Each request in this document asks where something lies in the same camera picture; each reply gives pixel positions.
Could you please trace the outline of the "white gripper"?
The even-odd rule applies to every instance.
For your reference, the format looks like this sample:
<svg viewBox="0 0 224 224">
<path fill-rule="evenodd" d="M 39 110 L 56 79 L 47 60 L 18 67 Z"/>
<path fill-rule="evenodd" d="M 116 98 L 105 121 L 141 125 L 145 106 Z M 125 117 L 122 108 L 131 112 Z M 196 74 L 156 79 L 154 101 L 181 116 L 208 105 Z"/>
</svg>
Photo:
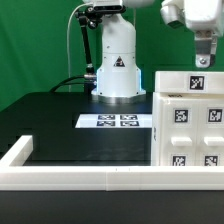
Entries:
<svg viewBox="0 0 224 224">
<path fill-rule="evenodd" d="M 209 68 L 214 60 L 212 32 L 224 34 L 223 0 L 184 0 L 185 24 L 194 34 L 195 65 Z"/>
</svg>

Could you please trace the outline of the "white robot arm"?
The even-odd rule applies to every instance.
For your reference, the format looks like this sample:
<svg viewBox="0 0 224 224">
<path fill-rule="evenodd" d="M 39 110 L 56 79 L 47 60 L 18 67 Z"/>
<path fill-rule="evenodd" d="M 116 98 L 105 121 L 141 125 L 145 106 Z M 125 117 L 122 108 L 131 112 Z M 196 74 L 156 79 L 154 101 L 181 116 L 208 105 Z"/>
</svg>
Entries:
<svg viewBox="0 0 224 224">
<path fill-rule="evenodd" d="M 129 103 L 146 95 L 136 65 L 136 29 L 122 14 L 155 0 L 82 0 L 91 26 L 102 25 L 102 64 L 96 71 L 92 97 L 101 102 Z M 195 65 L 215 62 L 217 39 L 224 36 L 224 0 L 163 0 L 160 13 L 170 27 L 184 25 L 194 33 Z"/>
</svg>

